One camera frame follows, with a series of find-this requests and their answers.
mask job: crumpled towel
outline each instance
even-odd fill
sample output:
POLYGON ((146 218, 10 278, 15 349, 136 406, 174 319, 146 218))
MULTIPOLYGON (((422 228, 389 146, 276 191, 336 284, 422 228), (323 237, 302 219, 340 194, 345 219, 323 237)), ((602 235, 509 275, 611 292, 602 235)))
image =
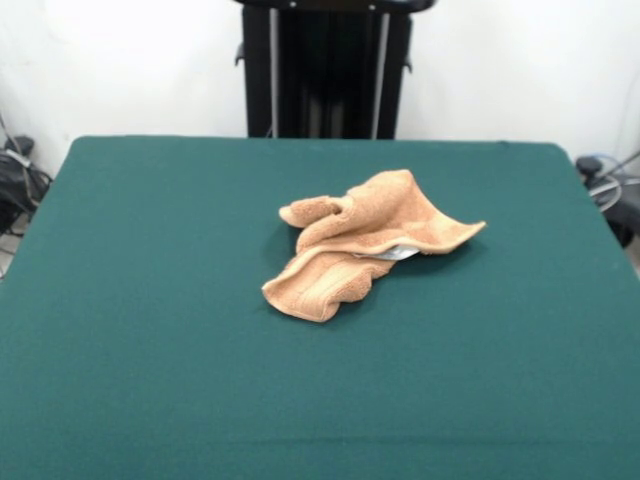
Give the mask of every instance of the crumpled towel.
POLYGON ((445 254, 482 230, 447 217, 427 200, 408 170, 382 172, 342 198, 309 198, 280 209, 289 225, 303 228, 296 256, 263 287, 281 312, 312 322, 332 318, 341 302, 362 300, 373 279, 396 263, 377 255, 396 246, 445 254))

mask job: black cable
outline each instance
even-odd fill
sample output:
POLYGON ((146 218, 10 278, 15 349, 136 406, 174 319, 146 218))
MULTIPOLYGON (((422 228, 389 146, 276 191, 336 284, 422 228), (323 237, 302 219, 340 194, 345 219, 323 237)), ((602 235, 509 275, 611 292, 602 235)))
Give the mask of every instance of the black cable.
POLYGON ((7 131, 7 126, 4 123, 4 118, 2 117, 2 112, 0 112, 0 127, 2 127, 2 130, 4 131, 4 134, 7 136, 9 141, 15 147, 16 152, 18 153, 18 155, 22 155, 22 149, 20 148, 20 144, 17 142, 17 140, 15 138, 13 138, 13 135, 9 135, 9 132, 7 131))
POLYGON ((600 174, 598 176, 604 178, 607 175, 611 175, 612 173, 616 173, 618 170, 620 170, 621 168, 626 167, 627 165, 629 165, 634 160, 637 160, 638 158, 640 158, 640 150, 638 150, 636 153, 631 155, 624 162, 620 162, 618 165, 616 165, 615 167, 611 168, 608 172, 604 172, 604 173, 602 173, 602 174, 600 174))

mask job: floor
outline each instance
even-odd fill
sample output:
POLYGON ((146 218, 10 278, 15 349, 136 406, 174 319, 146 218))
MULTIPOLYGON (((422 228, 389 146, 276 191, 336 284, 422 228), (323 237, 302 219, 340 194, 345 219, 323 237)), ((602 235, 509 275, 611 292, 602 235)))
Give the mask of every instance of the floor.
POLYGON ((636 267, 636 272, 638 272, 638 276, 640 277, 640 237, 636 237, 633 243, 629 245, 627 253, 629 254, 629 258, 631 258, 633 265, 636 267))

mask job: green felt surface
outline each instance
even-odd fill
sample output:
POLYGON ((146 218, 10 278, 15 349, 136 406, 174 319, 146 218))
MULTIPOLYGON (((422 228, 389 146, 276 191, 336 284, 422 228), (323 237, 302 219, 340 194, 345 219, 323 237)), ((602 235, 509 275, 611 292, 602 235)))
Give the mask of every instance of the green felt surface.
POLYGON ((0 479, 636 480, 639 287, 551 145, 81 139, 0 286, 0 479), (272 309, 277 209, 397 168, 488 229, 272 309))

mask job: cable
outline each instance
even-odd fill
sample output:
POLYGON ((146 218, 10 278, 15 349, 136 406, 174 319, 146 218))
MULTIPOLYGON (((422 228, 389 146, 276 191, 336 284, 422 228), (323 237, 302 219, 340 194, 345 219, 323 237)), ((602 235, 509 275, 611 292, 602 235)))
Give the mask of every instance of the cable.
MULTIPOLYGON (((597 159, 600 159, 600 160, 608 160, 610 162, 615 163, 616 166, 620 165, 620 163, 621 163, 620 160, 618 160, 617 158, 615 158, 615 157, 613 157, 611 155, 607 155, 606 153, 591 153, 591 154, 585 155, 585 156, 594 157, 594 158, 597 158, 597 159)), ((624 167, 622 167, 622 171, 624 173, 627 173, 627 171, 625 170, 624 167)))
POLYGON ((633 155, 631 155, 629 158, 627 158, 625 161, 620 162, 620 164, 616 165, 615 167, 609 169, 608 171, 604 172, 601 175, 598 175, 599 177, 602 178, 606 178, 608 176, 610 176, 612 173, 617 172, 618 170, 626 167, 627 165, 629 165, 631 162, 637 160, 638 158, 640 158, 640 150, 638 150, 636 153, 634 153, 633 155))
POLYGON ((595 188, 589 192, 589 195, 591 195, 591 197, 597 197, 598 195, 608 192, 609 190, 616 190, 614 197, 600 207, 600 211, 602 213, 612 208, 622 198, 622 185, 620 185, 618 179, 610 175, 607 175, 606 178, 609 179, 610 182, 615 183, 615 185, 613 187, 611 187, 611 185, 603 185, 602 187, 595 188))
POLYGON ((16 152, 18 152, 19 155, 22 155, 22 149, 20 148, 20 144, 16 141, 15 138, 13 138, 12 135, 9 134, 9 131, 7 130, 7 126, 4 123, 4 118, 2 117, 2 112, 1 111, 0 111, 0 127, 2 127, 2 130, 4 131, 4 134, 6 135, 6 137, 9 139, 9 141, 15 147, 16 152))

